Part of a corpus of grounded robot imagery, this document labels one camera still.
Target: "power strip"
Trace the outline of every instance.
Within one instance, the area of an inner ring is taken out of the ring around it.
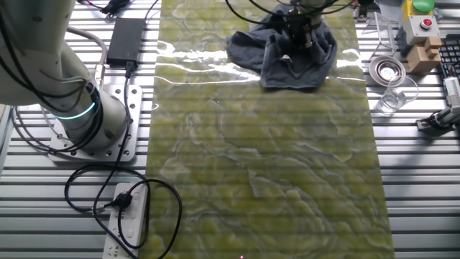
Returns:
[[[135,183],[119,183],[115,188],[114,199],[122,192],[127,192]],[[132,202],[121,215],[121,225],[123,234],[129,243],[138,245],[142,233],[142,221],[144,220],[145,202],[147,200],[147,187],[141,184],[132,192]],[[109,225],[107,226],[115,235],[120,238],[118,230],[118,214],[119,210],[113,208],[110,213]],[[107,234],[106,244],[103,248],[103,259],[112,258],[128,258],[126,251]]]

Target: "black power brick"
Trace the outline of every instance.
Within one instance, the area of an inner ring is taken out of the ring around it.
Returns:
[[[128,62],[139,65],[139,51],[144,37],[144,19],[116,18],[107,54],[111,68],[125,68]]]

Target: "clear glass cup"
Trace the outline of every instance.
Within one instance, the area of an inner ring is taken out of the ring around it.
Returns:
[[[408,77],[395,76],[388,83],[387,90],[377,103],[377,108],[386,115],[395,113],[418,97],[417,83]]]

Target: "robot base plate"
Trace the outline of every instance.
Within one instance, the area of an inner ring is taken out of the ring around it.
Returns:
[[[124,100],[123,94],[124,86],[104,86],[107,93],[115,96],[119,100]],[[121,162],[129,162],[134,159],[136,154],[137,144],[137,133],[139,129],[139,118],[141,113],[142,103],[142,88],[140,86],[129,86],[128,105],[134,104],[134,107],[130,107],[129,111],[131,114],[132,124],[129,129],[128,140],[126,141]],[[56,119],[55,130],[61,135],[65,136],[65,131],[61,123]],[[121,142],[123,141],[124,133],[121,137],[111,146],[99,149],[99,150],[78,150],[73,153],[62,153],[59,155],[51,155],[48,157],[55,162],[115,162],[116,157],[119,153]],[[53,135],[51,139],[50,147],[55,149],[63,149],[72,145],[71,141],[64,140],[57,135]]]

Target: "gray towel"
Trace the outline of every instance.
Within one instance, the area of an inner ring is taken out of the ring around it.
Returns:
[[[287,14],[290,9],[278,4],[273,12]],[[269,14],[262,22],[283,19]],[[259,73],[264,88],[318,88],[334,64],[337,44],[324,23],[313,31],[312,40],[312,47],[295,49],[282,24],[261,24],[227,37],[227,53],[233,63]]]

